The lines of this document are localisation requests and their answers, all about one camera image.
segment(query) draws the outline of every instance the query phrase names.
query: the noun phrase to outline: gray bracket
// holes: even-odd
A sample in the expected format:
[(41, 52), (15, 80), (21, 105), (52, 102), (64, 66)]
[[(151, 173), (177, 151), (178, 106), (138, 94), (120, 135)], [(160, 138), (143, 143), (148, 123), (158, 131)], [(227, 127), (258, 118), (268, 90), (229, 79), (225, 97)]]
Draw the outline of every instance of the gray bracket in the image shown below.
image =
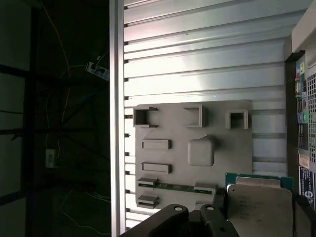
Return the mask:
[(205, 127), (207, 126), (207, 110), (203, 105), (191, 105), (184, 107), (188, 114), (187, 122), (184, 124), (187, 128)]
[(158, 125), (153, 125), (149, 123), (149, 112), (151, 111), (157, 111), (157, 108), (154, 107), (141, 107), (141, 108), (135, 108), (134, 109), (134, 127), (141, 127), (141, 128), (155, 128), (158, 127)]
[(154, 209), (158, 205), (158, 196), (144, 196), (141, 195), (137, 199), (137, 206), (148, 208), (148, 209)]
[(229, 110), (225, 115), (225, 127), (226, 129), (234, 128), (249, 128), (247, 110)]

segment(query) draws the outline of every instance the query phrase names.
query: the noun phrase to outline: gray plastic board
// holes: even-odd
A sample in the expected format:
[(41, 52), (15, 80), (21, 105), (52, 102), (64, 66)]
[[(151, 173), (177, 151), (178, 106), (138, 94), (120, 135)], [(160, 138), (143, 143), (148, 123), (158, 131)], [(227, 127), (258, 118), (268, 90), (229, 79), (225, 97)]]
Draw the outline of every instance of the gray plastic board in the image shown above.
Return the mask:
[[(196, 183), (201, 183), (224, 187), (226, 172), (251, 174), (251, 121), (249, 120), (248, 129), (244, 129), (244, 114), (232, 117), (234, 121), (231, 129), (226, 129), (225, 121), (227, 112), (247, 111), (249, 115), (251, 110), (250, 101), (155, 104), (135, 107), (136, 200), (141, 195), (158, 196), (156, 208), (178, 203), (193, 210), (196, 202), (212, 203), (213, 195), (139, 187), (137, 180), (142, 177), (157, 178), (160, 183), (166, 184), (195, 186)], [(205, 143), (204, 140), (201, 146), (195, 146), (195, 151), (189, 159), (189, 142), (201, 138), (210, 138), (210, 143)], [(214, 149), (213, 162), (210, 162), (212, 160), (209, 157), (212, 156), (210, 149)], [(168, 172), (167, 168), (160, 165), (155, 167), (144, 163), (166, 164), (171, 165), (171, 168)]]

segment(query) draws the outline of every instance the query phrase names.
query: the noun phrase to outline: dark background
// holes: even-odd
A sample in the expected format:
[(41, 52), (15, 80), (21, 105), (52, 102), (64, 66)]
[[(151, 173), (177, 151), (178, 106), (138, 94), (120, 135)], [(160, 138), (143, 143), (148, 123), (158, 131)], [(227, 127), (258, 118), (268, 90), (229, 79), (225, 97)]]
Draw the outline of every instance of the dark background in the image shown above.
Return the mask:
[[(108, 0), (43, 0), (55, 24), (69, 65), (86, 65), (105, 54), (100, 66), (109, 68), (109, 2)], [(79, 144), (62, 138), (63, 134), (51, 134), (47, 140), (49, 149), (58, 150), (58, 168), (45, 167), (46, 134), (35, 137), (35, 181), (39, 185), (53, 184), (53, 188), (37, 194), (34, 208), (34, 236), (93, 237), (101, 236), (88, 228), (79, 228), (61, 212), (71, 216), (79, 225), (91, 226), (102, 233), (111, 232), (111, 205), (89, 196), (98, 192), (110, 196), (110, 136), (109, 136), (109, 84), (84, 67), (71, 69), (71, 79), (65, 73), (65, 57), (45, 11), (39, 14), (37, 71), (56, 79), (37, 82), (37, 112), (47, 111), (50, 127), (59, 127), (61, 113), (49, 112), (64, 107), (68, 85), (71, 92), (68, 107), (75, 107), (86, 95), (97, 93), (83, 108), (65, 124), (64, 128), (94, 128), (94, 132), (76, 132), (66, 135), (99, 152), (98, 156)], [(66, 110), (65, 118), (74, 109)], [(36, 127), (47, 127), (44, 113), (36, 116)]]

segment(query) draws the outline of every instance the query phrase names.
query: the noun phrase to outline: electrical outlet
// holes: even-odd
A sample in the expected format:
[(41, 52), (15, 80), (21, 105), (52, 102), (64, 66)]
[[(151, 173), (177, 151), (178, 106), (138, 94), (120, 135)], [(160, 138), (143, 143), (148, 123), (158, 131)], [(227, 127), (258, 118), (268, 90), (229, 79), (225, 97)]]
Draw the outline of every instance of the electrical outlet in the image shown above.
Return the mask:
[(45, 166), (46, 168), (54, 169), (55, 161), (57, 159), (57, 151), (55, 149), (46, 149), (46, 159), (45, 159)]
[(106, 81), (109, 81), (109, 70), (100, 67), (99, 65), (96, 66), (94, 63), (89, 62), (85, 68), (85, 70), (95, 76), (102, 78)]

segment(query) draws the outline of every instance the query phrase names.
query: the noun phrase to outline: rounded square block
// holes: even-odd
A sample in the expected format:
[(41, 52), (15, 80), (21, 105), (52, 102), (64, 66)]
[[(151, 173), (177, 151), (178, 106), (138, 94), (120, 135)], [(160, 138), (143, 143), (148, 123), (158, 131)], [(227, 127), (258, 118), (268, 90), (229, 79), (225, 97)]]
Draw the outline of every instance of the rounded square block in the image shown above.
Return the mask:
[(212, 166), (214, 164), (214, 140), (205, 136), (188, 142), (188, 163), (191, 166)]

